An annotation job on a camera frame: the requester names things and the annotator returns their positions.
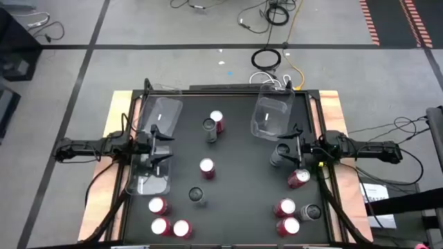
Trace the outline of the gray pole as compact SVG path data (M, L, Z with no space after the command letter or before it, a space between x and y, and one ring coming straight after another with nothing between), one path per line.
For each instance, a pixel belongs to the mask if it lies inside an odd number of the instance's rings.
M427 108L426 117L440 167L443 171L443 106Z

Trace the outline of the black bar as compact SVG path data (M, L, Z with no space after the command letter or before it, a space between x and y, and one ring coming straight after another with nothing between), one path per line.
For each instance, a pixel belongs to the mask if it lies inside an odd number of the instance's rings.
M400 214L443 208L443 187L365 204L367 215Z

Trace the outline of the white paper sheet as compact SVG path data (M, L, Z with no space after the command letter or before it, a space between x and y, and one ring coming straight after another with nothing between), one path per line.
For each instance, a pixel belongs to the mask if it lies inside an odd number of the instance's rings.
M364 203L371 203L390 198L388 194L388 189L384 185L361 183L360 188ZM395 222L395 217L393 214L377 215L376 218L369 214L368 220L371 228L397 228L397 224Z

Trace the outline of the black box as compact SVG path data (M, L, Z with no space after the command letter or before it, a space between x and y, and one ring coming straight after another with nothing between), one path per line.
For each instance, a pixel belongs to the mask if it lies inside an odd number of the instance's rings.
M32 80L40 50L0 52L0 76L10 82Z

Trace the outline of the orange-red Fanta can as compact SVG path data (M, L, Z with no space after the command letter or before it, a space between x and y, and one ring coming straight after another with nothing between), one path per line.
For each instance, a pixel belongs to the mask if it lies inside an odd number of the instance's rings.
M273 206L273 213L279 218L291 216L294 214L295 210L296 204L289 198L281 199Z
M276 224L276 231L281 237L295 235L299 230L300 224L298 220L293 217L285 217Z
M205 179L209 180L215 177L215 164L210 158L202 159L199 168Z
M192 226L187 220L178 220L173 225L173 233L176 237L187 239L192 235Z

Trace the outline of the dark gray case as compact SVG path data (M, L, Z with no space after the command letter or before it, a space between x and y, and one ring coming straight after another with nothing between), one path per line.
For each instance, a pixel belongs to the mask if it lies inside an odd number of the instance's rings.
M6 136L8 126L20 99L20 94L0 84L0 145Z

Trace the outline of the black table frame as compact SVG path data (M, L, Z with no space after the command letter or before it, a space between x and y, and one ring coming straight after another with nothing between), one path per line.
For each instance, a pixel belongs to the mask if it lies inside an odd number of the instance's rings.
M183 108L175 127L171 148L173 164L169 220L185 219L192 236L158 236L151 230L155 215L148 209L149 197L132 195L125 215L122 238L126 244L176 248L191 246L291 246L326 244L334 229L329 206L315 176L307 184L291 189L287 184L293 165L276 169L269 159L273 141L251 133L250 121L259 95L256 89L198 86L182 93ZM203 121L212 111L224 116L224 131L213 143L206 142ZM199 168L202 159L215 164L215 177L205 179ZM200 187L206 207L194 206L188 197L192 187ZM303 223L298 234L281 237L273 206L289 197L298 205L319 205L317 221Z

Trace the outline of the black desk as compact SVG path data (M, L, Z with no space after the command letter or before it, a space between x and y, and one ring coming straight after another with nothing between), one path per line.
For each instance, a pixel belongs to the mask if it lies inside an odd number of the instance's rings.
M0 54L42 50L42 45L4 8L0 8Z

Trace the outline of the plywood base board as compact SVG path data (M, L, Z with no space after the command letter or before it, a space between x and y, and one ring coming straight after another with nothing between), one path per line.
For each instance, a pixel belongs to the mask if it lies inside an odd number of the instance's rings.
M347 128L338 92L320 91L319 96L320 102L316 104L312 100L311 107L313 109L319 106L322 107L326 128L346 133ZM116 130L120 126L120 114L129 113L131 98L131 91L114 91L109 105L104 135ZM104 158L97 163L94 174L98 174L106 166L110 166L110 169L91 188L89 202L84 211L78 235L80 241L85 240L99 226L99 223L111 207L114 187L117 183L127 178L128 170L124 169L123 176L119 177L118 172L120 170L117 165L111 165L110 158ZM352 159L343 159L340 165L335 166L334 172L338 183L341 205L360 233L366 239L372 241L373 236L359 187L358 174L354 171L355 168L355 162Z

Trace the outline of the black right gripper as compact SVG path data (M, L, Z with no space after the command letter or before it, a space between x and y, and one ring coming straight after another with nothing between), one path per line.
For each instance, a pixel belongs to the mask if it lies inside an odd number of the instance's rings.
M317 148L315 140L305 137L303 128L295 124L291 131L278 136L279 139L296 138L298 146L298 154L280 154L281 157L291 161L294 165L302 163L302 167L318 167L319 162L324 162Z

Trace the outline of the dented red Coca-Cola can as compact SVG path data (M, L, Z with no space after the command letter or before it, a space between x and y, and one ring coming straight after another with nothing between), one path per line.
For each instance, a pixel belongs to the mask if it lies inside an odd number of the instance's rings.
M296 189L304 184L306 184L311 175L308 170L306 169L296 169L294 172L291 173L291 175L288 177L288 186L290 188Z

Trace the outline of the white Celsius can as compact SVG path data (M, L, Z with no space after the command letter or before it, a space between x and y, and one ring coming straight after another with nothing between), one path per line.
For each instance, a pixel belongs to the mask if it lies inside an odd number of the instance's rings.
M204 191L200 187L192 187L188 192L188 197L194 206L206 207L207 200Z
M316 221L321 218L321 209L315 204L302 206L296 216L299 221Z
M205 139L208 143L213 143L217 140L217 125L212 118L206 118L203 121L202 127L205 132Z
M289 152L290 148L288 145L284 143L278 144L270 156L270 164L273 167L282 167L283 165L287 165L289 163L289 160L284 158L282 154L288 154Z

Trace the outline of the black orange-striped floor mat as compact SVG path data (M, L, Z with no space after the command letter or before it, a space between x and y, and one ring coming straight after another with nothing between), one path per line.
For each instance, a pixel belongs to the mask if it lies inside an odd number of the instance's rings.
M392 48L432 48L417 0L359 0L372 43Z

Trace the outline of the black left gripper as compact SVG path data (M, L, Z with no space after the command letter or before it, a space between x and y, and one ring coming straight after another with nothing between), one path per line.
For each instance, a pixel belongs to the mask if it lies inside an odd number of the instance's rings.
M160 162L174 155L154 154L156 139L162 141L174 140L173 137L161 133L156 124L151 125L149 132L144 130L136 132L133 155L133 163L135 166L146 169L155 169Z

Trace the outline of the clear plastic bin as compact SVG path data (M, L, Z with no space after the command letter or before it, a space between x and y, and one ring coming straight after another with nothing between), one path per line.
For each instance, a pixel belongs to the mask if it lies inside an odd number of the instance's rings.
M143 196L167 194L170 191L172 164L170 157L153 163L149 154L133 155L126 192Z
M183 108L182 90L162 84L149 84L143 94L137 129L146 133L156 125L159 131L172 137Z
M258 138L277 141L288 130L295 94L273 84L263 84L251 118L251 133Z

